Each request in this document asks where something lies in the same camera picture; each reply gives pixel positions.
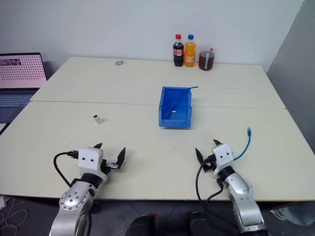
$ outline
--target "blue storage bin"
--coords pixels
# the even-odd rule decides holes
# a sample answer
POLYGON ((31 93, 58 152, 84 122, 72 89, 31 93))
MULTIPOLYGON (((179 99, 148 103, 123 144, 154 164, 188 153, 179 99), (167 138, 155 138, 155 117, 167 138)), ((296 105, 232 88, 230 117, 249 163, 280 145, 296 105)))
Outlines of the blue storage bin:
POLYGON ((191 90, 183 87, 163 87, 158 108, 161 127, 190 127, 191 90))

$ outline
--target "black cable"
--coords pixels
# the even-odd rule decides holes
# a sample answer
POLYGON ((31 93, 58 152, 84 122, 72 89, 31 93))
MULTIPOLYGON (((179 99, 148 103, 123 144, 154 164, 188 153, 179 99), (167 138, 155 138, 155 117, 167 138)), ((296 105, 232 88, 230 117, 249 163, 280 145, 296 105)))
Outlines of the black cable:
MULTIPOLYGON (((216 225, 216 224, 210 219, 210 217, 208 216, 208 213, 213 214, 214 212, 210 211, 210 210, 207 208, 207 206, 202 202, 202 200, 201 200, 201 198, 200 198, 199 189, 198 189, 198 180, 199 180, 200 172, 201 172, 203 166, 206 164, 206 161, 204 161, 204 162, 200 165, 200 168, 199 168, 199 170, 198 170, 198 172, 197 172, 197 176, 196 176, 195 185, 196 185, 196 193, 197 193, 198 200, 199 200, 199 202, 201 203, 201 205, 203 206, 203 208, 205 209, 205 215, 206 215, 207 220, 208 220, 208 222, 209 222, 210 225, 212 225, 213 227, 215 227, 217 230, 220 230, 220 231, 226 233, 226 234, 229 235, 229 236, 235 236, 233 233, 231 233, 231 232, 227 231, 226 229, 224 229, 224 228, 222 228, 222 227, 216 225)), ((221 188, 221 189, 220 189, 218 192, 216 192, 215 194, 211 195, 208 199, 210 200, 211 198, 213 198, 213 197, 215 197, 216 195, 220 194, 222 191, 223 191, 223 188, 221 188)), ((225 220, 225 219, 223 219, 223 221, 226 222, 226 223, 228 223, 228 224, 230 224, 230 225, 232 225, 233 227, 235 227, 235 226, 234 226, 232 223, 230 223, 229 221, 227 221, 227 220, 225 220)))
MULTIPOLYGON (((199 196, 198 186, 196 186, 196 191, 197 191, 197 196, 199 196)), ((204 208, 207 209, 207 211, 208 211, 211 215, 213 215, 214 217, 220 219, 221 221, 224 221, 225 223, 227 223, 227 224, 229 224, 230 226, 232 226, 232 227, 234 227, 235 229, 237 229, 236 224, 233 224, 233 223, 229 222, 228 220, 224 219, 224 217, 222 217, 222 216, 220 216, 219 214, 216 214, 215 212, 211 211, 211 210, 207 207, 207 205, 208 205, 208 202, 206 202, 206 204, 204 204, 203 206, 204 206, 204 208)))
POLYGON ((61 171, 59 170, 58 166, 57 166, 57 158, 59 156, 62 156, 62 155, 68 155, 68 152, 61 152, 59 154, 57 154, 55 157, 54 157, 54 166, 55 166, 55 169, 56 171, 58 172, 58 174, 60 175, 61 178, 63 178, 63 180, 65 181, 65 183, 71 187, 70 183, 68 182, 68 180, 64 177, 64 175, 61 173, 61 171))

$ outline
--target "white table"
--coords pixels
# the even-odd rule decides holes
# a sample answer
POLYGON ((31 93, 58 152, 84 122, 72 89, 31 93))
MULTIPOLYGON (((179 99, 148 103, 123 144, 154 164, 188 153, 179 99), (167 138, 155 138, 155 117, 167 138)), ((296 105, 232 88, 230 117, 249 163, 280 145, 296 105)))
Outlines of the white table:
MULTIPOLYGON (((126 160, 97 198, 196 200, 194 148, 211 154, 215 138, 237 155, 248 126, 252 142, 234 169, 251 182, 255 199, 315 200, 315 157, 285 109, 193 107, 191 129, 171 130, 158 126, 155 105, 73 102, 31 102, 0 136, 0 194, 59 198, 67 186, 53 157, 103 142, 105 159, 115 161, 126 147, 126 160)), ((60 157, 59 166, 69 181, 79 177, 77 160, 60 157)), ((216 191, 213 173, 202 173, 201 196, 216 191)))
POLYGON ((193 87, 192 106, 284 108, 260 65, 215 64, 211 71, 170 61, 69 58, 32 101, 157 105, 163 86, 193 87))

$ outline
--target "cable connector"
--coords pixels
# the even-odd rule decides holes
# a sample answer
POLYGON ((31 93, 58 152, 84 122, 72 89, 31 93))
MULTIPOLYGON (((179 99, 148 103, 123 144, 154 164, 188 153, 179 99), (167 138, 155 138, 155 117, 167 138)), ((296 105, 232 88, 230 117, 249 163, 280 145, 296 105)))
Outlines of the cable connector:
POLYGON ((71 156, 74 159, 79 159, 79 152, 76 150, 69 151, 67 155, 71 156))
POLYGON ((0 210, 6 207, 6 200, 4 199, 4 196, 0 196, 0 210))
POLYGON ((247 135, 250 137, 252 135, 252 130, 250 127, 247 128, 247 135))
POLYGON ((218 184, 218 186, 219 186, 220 188, 223 188, 223 187, 224 187, 222 178, 218 178, 218 179, 217 179, 217 184, 218 184))

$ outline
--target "blue cable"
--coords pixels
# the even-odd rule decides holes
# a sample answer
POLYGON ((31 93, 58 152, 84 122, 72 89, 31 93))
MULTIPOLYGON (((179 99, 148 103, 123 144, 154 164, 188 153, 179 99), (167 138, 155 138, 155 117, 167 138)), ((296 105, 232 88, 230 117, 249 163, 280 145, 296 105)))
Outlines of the blue cable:
POLYGON ((241 156, 244 155, 244 153, 246 152, 248 146, 250 145, 250 143, 251 143, 251 136, 252 136, 252 130, 251 130, 251 128, 247 128, 247 135, 248 135, 248 143, 247 143, 247 145, 246 145, 244 151, 243 151, 238 157, 236 157, 235 159, 233 159, 233 161, 236 161, 237 159, 241 158, 241 156))

